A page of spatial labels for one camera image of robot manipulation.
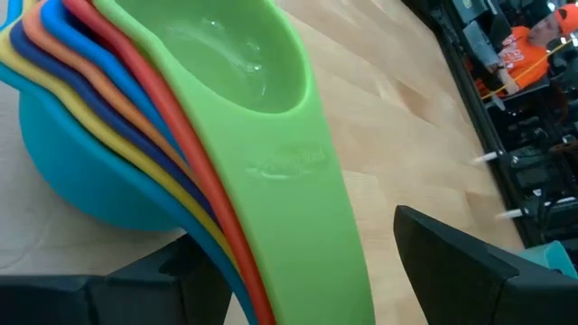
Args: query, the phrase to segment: green measuring cup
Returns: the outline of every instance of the green measuring cup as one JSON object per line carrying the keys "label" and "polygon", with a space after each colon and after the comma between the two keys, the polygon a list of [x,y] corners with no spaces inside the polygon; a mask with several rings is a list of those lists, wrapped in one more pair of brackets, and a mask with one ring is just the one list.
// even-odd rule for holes
{"label": "green measuring cup", "polygon": [[219,173],[280,324],[375,323],[303,45],[271,2],[94,0],[172,87]]}

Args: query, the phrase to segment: wooden surface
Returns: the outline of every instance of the wooden surface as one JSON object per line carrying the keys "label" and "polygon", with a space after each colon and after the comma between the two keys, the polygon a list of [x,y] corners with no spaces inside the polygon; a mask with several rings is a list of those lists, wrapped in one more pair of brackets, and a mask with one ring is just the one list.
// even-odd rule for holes
{"label": "wooden surface", "polygon": [[[397,204],[521,249],[511,222],[493,220],[503,208],[489,171],[468,164],[480,143],[437,41],[399,0],[277,2],[312,57],[378,324],[425,324],[393,238]],[[68,206],[27,156],[15,91],[0,95],[0,274],[106,274],[178,235],[118,230]],[[239,314],[233,304],[228,324],[245,323]]]}

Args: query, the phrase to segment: black equipment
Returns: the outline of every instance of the black equipment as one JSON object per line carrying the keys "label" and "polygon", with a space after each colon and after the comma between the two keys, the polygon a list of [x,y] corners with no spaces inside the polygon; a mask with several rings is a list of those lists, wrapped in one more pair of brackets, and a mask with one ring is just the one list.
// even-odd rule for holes
{"label": "black equipment", "polygon": [[222,325],[230,298],[188,236],[107,276],[0,276],[5,325]]}
{"label": "black equipment", "polygon": [[430,325],[578,323],[578,281],[408,207],[397,250]]}

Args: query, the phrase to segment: metal rod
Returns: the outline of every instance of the metal rod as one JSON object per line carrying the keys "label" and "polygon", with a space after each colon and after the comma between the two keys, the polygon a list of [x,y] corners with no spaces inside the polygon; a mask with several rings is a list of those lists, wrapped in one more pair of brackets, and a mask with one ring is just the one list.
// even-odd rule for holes
{"label": "metal rod", "polygon": [[[566,202],[571,202],[576,200],[576,198],[564,198],[561,200],[558,200],[556,202],[556,204],[560,204],[560,203],[566,203]],[[544,205],[547,207],[550,204],[552,204],[552,202],[548,201],[546,203],[544,203]],[[511,218],[519,218],[522,217],[524,214],[522,213],[522,209],[513,209],[510,211],[506,211],[506,212],[502,212],[500,214],[498,214],[496,216],[496,218],[500,218],[500,219],[511,219]]]}
{"label": "metal rod", "polygon": [[481,164],[481,163],[487,163],[487,162],[490,162],[496,158],[498,158],[498,152],[486,153],[486,154],[482,155],[481,157],[477,157],[477,158],[470,160],[470,164],[477,165],[477,164]]}

